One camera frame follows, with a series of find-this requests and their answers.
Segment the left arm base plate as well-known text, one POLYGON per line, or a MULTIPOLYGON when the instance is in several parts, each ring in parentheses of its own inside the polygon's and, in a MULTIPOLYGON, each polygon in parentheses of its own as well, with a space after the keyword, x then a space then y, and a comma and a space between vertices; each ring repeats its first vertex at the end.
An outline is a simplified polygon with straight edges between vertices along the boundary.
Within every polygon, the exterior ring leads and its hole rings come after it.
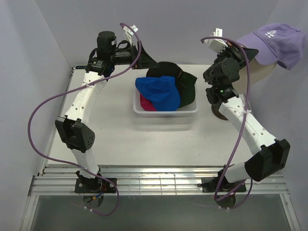
POLYGON ((102 179, 76 180, 75 193, 116 193, 115 186, 109 181, 102 179))

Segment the purple baseball cap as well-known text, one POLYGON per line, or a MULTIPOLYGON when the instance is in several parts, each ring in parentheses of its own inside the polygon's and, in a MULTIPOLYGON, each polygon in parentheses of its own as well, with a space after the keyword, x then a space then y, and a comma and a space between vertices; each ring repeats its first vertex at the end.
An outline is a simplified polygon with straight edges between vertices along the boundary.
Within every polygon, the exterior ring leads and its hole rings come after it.
POLYGON ((259 64, 277 63, 291 70, 303 57, 306 34, 288 24, 272 23, 239 38, 237 42, 246 48, 257 49, 255 59, 259 64))

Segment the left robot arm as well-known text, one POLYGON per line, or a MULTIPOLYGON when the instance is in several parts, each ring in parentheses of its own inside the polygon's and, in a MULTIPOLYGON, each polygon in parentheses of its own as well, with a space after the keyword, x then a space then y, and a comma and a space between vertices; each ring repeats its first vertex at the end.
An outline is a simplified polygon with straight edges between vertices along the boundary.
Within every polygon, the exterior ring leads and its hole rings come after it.
POLYGON ((116 42, 116 35, 111 31, 98 34, 97 47, 89 55, 88 64, 82 82, 82 89, 70 108, 55 120, 60 139, 74 154, 80 170, 77 177, 91 192, 97 192, 102 187, 100 168, 95 163, 91 148, 95 141, 95 133, 88 127, 91 110, 107 83, 107 77, 113 73, 116 65, 129 65, 132 69, 148 69, 158 63, 144 50, 141 41, 133 44, 132 36, 137 32, 135 26, 122 27, 127 36, 121 41, 124 48, 116 42))

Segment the black baseball cap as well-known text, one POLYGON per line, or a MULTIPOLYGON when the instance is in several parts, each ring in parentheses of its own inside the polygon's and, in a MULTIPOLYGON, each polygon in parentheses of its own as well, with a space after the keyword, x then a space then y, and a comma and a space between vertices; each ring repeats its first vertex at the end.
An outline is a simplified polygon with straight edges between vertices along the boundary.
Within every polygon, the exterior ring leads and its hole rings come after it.
POLYGON ((172 62, 159 62, 158 67, 149 68, 146 77, 169 76, 174 78, 189 77, 190 74, 184 72, 177 64, 172 62))

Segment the blue baseball cap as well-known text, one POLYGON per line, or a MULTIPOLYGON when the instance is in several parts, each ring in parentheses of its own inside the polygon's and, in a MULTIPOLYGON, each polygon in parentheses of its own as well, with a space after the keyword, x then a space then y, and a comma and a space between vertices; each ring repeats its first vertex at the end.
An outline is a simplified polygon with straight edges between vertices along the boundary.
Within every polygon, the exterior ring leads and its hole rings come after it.
POLYGON ((152 102, 156 111, 176 111, 180 106, 174 77, 138 77, 135 87, 139 94, 152 102))

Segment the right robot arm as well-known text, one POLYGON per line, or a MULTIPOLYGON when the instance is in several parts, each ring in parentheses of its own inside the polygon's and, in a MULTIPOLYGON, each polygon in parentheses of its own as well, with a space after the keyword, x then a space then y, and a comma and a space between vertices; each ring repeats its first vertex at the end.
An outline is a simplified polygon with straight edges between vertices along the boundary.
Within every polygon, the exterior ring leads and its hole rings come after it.
POLYGON ((235 127, 252 153, 247 161, 235 165, 228 162, 215 178, 202 182, 200 186, 207 192, 230 192, 247 179, 262 181, 285 168, 289 142, 270 134, 233 87, 233 83, 240 79, 240 70, 257 54, 257 49, 236 46, 228 41, 203 73, 205 82, 210 85, 205 91, 212 111, 223 115, 235 127))

